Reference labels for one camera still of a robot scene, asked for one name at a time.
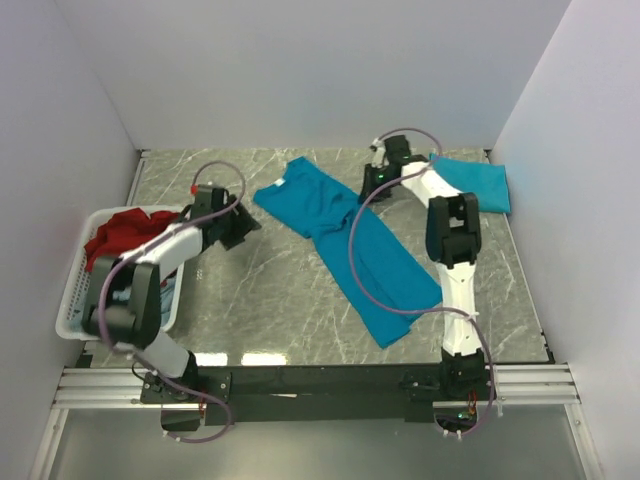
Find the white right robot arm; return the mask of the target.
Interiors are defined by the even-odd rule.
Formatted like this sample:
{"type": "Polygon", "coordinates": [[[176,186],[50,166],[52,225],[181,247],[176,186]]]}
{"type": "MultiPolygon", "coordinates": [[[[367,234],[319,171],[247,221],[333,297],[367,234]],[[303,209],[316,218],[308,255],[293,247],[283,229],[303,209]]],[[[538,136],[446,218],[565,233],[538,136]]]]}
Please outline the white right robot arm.
{"type": "Polygon", "coordinates": [[[442,362],[450,366],[439,374],[439,387],[447,397],[460,399],[473,388],[472,373],[484,369],[489,354],[476,323],[474,276],[482,245],[478,199],[436,172],[440,153],[414,154],[403,129],[375,138],[370,149],[374,157],[365,165],[359,197],[362,207],[352,224],[348,254],[353,254],[356,228],[365,208],[388,198],[391,188],[404,187],[426,207],[425,246],[442,290],[442,362]]]}

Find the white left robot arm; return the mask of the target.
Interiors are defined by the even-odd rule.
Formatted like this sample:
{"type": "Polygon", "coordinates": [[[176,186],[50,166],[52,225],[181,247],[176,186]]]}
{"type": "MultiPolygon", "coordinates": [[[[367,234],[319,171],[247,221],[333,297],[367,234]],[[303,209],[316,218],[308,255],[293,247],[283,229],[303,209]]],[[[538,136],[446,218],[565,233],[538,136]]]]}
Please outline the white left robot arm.
{"type": "Polygon", "coordinates": [[[161,283],[215,243],[230,250],[261,228],[228,190],[192,190],[194,202],[150,240],[96,258],[81,320],[86,333],[112,346],[133,346],[144,365],[165,377],[164,389],[179,402],[197,395],[200,378],[195,355],[161,330],[161,283]]]}

